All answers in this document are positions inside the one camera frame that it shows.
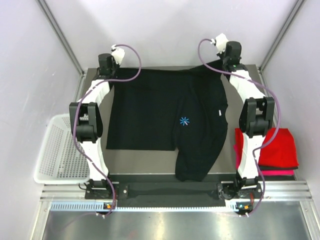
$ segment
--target black shirt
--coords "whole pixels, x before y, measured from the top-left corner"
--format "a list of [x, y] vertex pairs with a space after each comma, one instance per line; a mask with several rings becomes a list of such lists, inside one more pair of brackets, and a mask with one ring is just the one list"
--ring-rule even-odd
[[[221, 70], [220, 60], [209, 63]], [[118, 79], [137, 69], [120, 68]], [[175, 175], [201, 181], [224, 145], [228, 107], [221, 74], [204, 65], [187, 70], [142, 69], [130, 82], [114, 82], [107, 149], [178, 148]]]

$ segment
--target white wall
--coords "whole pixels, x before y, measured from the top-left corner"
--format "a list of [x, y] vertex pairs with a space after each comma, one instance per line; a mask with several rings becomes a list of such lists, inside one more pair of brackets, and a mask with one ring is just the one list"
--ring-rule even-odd
[[[203, 38], [225, 33], [243, 47], [243, 63], [260, 65], [296, 0], [46, 0], [83, 69], [113, 44], [132, 45], [142, 64], [198, 65]], [[216, 49], [204, 44], [203, 56]], [[137, 66], [127, 51], [124, 66]]]
[[0, 235], [28, 239], [46, 124], [68, 112], [79, 75], [35, 0], [0, 1]]
[[320, 1], [307, 0], [264, 71], [297, 147], [299, 173], [320, 211]]

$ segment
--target white plastic basket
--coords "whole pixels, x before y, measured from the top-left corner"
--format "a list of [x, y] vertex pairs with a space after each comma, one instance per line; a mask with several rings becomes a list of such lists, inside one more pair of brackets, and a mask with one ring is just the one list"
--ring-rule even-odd
[[34, 180], [40, 184], [79, 184], [89, 176], [87, 160], [72, 139], [69, 114], [54, 116], [42, 142]]

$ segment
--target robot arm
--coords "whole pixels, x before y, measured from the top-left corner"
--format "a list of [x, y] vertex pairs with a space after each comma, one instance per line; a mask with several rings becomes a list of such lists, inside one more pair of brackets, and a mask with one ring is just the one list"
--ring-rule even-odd
[[[226, 199], [248, 199], [251, 195], [259, 197], [261, 186], [258, 183], [258, 169], [260, 150], [268, 130], [272, 127], [275, 101], [266, 97], [251, 82], [247, 68], [240, 63], [241, 45], [236, 41], [228, 41], [224, 34], [220, 34], [212, 42], [217, 46], [217, 55], [222, 60], [222, 68], [230, 84], [234, 86], [243, 102], [239, 118], [239, 128], [243, 136], [241, 163], [237, 169], [232, 184], [218, 184], [219, 195]], [[253, 203], [239, 204], [239, 214], [247, 214], [253, 209]]]
[[[85, 96], [88, 94], [81, 103], [80, 112], [76, 126], [76, 138], [82, 147], [84, 153], [92, 160], [87, 159], [90, 172], [89, 190], [103, 187], [107, 188], [105, 179], [102, 179], [102, 175], [93, 166], [100, 169], [106, 176], [109, 174], [109, 170], [106, 167], [103, 153], [101, 149], [101, 136], [103, 133], [103, 123], [99, 111], [99, 106], [104, 97], [110, 92], [110, 85], [106, 79], [111, 79], [116, 69], [119, 68], [124, 56], [125, 51], [120, 47], [112, 46], [111, 54], [105, 53], [99, 55], [99, 68], [95, 80], [91, 82], [90, 88], [87, 90]], [[70, 123], [71, 129], [74, 128], [74, 122], [76, 117], [76, 110], [80, 100], [78, 102], [72, 102], [69, 105]]]

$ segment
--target purple cable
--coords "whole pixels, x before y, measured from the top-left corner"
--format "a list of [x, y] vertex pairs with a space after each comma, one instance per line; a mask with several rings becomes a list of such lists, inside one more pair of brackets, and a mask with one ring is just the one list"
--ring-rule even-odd
[[132, 81], [134, 79], [136, 79], [138, 77], [138, 75], [140, 74], [141, 72], [141, 67], [142, 67], [142, 63], [141, 63], [141, 58], [138, 54], [138, 52], [133, 49], [133, 47], [129, 46], [129, 45], [126, 45], [126, 44], [117, 44], [115, 45], [115, 47], [126, 47], [126, 48], [129, 48], [131, 49], [137, 56], [138, 60], [139, 60], [139, 68], [138, 68], [138, 71], [136, 73], [136, 75], [134, 75], [133, 77], [131, 78], [128, 78], [128, 79], [105, 79], [101, 82], [99, 82], [97, 85], [95, 85], [92, 90], [88, 91], [79, 101], [79, 104], [76, 108], [76, 112], [75, 112], [75, 117], [74, 117], [74, 124], [73, 124], [73, 131], [72, 131], [72, 135], [73, 135], [73, 143], [74, 143], [74, 146], [75, 148], [79, 151], [79, 153], [81, 153], [83, 156], [86, 157], [86, 159], [89, 160], [89, 162], [91, 162], [91, 164], [93, 165], [93, 167], [107, 180], [107, 182], [109, 183], [109, 185], [111, 186], [111, 190], [112, 190], [112, 207], [110, 209], [110, 211], [105, 215], [105, 216], [108, 216], [113, 209], [115, 209], [115, 203], [116, 203], [116, 191], [115, 191], [115, 188], [112, 184], [112, 182], [110, 181], [110, 179], [108, 178], [108, 176], [106, 176], [96, 165], [95, 163], [92, 161], [92, 159], [86, 155], [85, 152], [83, 152], [79, 147], [78, 147], [78, 144], [77, 144], [77, 138], [76, 138], [76, 129], [77, 129], [77, 124], [78, 124], [78, 117], [79, 117], [79, 112], [80, 112], [80, 106], [82, 104], [82, 102], [84, 101], [84, 99], [93, 91], [93, 89], [95, 89], [97, 86], [99, 86], [100, 84], [103, 84], [103, 83], [106, 83], [106, 82], [129, 82], [129, 81]]
[[213, 68], [213, 67], [209, 66], [208, 64], [206, 64], [205, 61], [202, 59], [202, 57], [201, 57], [201, 55], [200, 55], [200, 46], [201, 46], [201, 44], [202, 44], [203, 42], [205, 42], [205, 41], [212, 42], [210, 39], [205, 38], [205, 39], [202, 39], [202, 40], [199, 42], [199, 44], [198, 44], [198, 56], [199, 56], [200, 61], [203, 63], [203, 65], [205, 65], [208, 69], [210, 69], [210, 70], [212, 70], [212, 71], [215, 71], [215, 72], [217, 72], [217, 73], [232, 75], [232, 76], [235, 76], [235, 77], [238, 77], [238, 78], [241, 78], [241, 79], [245, 79], [245, 80], [247, 80], [248, 82], [255, 84], [256, 86], [265, 89], [266, 91], [268, 91], [268, 92], [272, 95], [272, 97], [274, 98], [275, 104], [276, 104], [276, 109], [277, 109], [277, 112], [278, 112], [278, 121], [277, 121], [277, 123], [276, 123], [275, 131], [274, 131], [272, 137], [271, 137], [265, 144], [263, 144], [262, 146], [259, 146], [259, 147], [255, 148], [255, 149], [252, 151], [252, 155], [253, 155], [253, 158], [254, 158], [254, 162], [255, 162], [256, 169], [257, 169], [259, 175], [260, 175], [261, 178], [262, 178], [263, 189], [262, 189], [261, 197], [260, 197], [259, 201], [257, 202], [255, 208], [248, 214], [248, 217], [249, 217], [249, 216], [251, 216], [251, 215], [256, 211], [256, 209], [260, 206], [260, 203], [261, 203], [262, 199], [264, 198], [265, 190], [266, 190], [266, 180], [265, 180], [265, 177], [264, 177], [262, 171], [260, 170], [258, 161], [257, 161], [257, 159], [256, 159], [256, 154], [255, 154], [255, 152], [256, 152], [257, 150], [261, 150], [261, 149], [265, 148], [266, 146], [268, 146], [268, 145], [275, 139], [275, 137], [276, 137], [276, 135], [277, 135], [277, 133], [278, 133], [278, 131], [279, 131], [279, 128], [280, 128], [280, 120], [281, 120], [280, 105], [279, 105], [279, 101], [278, 101], [275, 93], [274, 93], [273, 91], [271, 91], [269, 88], [263, 86], [262, 84], [257, 83], [257, 82], [255, 82], [255, 81], [253, 81], [252, 79], [248, 79], [248, 78], [246, 78], [246, 77], [244, 77], [244, 76], [241, 76], [241, 75], [238, 75], [238, 74], [234, 74], [234, 73], [232, 73], [232, 72], [222, 71], [222, 70]]

